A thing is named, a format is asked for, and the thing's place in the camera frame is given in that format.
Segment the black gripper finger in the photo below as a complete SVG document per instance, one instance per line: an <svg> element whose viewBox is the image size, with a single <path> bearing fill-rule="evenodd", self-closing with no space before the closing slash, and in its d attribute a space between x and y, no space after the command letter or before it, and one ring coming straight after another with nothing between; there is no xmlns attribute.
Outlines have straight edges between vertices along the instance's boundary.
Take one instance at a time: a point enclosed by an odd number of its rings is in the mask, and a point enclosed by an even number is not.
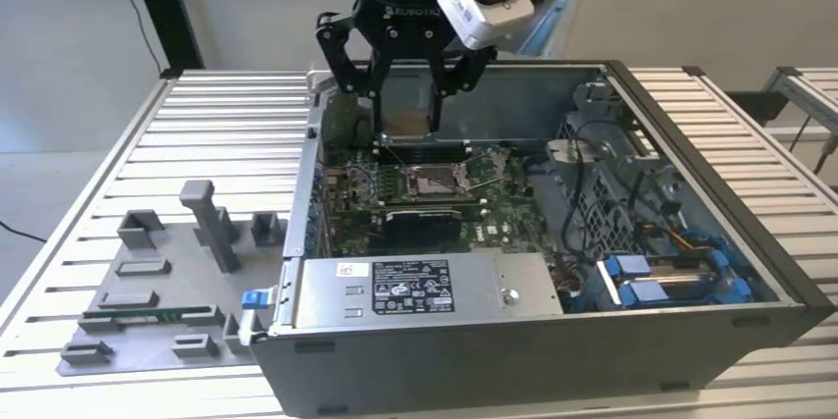
<svg viewBox="0 0 838 419"><path fill-rule="evenodd" d="M372 100L372 130L384 130L381 89L391 66L388 24L369 16L356 19L352 15L324 12L316 17L315 38L340 89ZM372 48L367 67L360 69L345 50L351 32L361 33Z"/></svg>
<svg viewBox="0 0 838 419"><path fill-rule="evenodd" d="M428 125L429 132L440 128L443 101L460 91L469 91L477 84L487 65L492 61L492 48L467 50L459 56L451 69L443 51L432 50L428 54L428 66L432 79L432 101L429 106Z"/></svg>

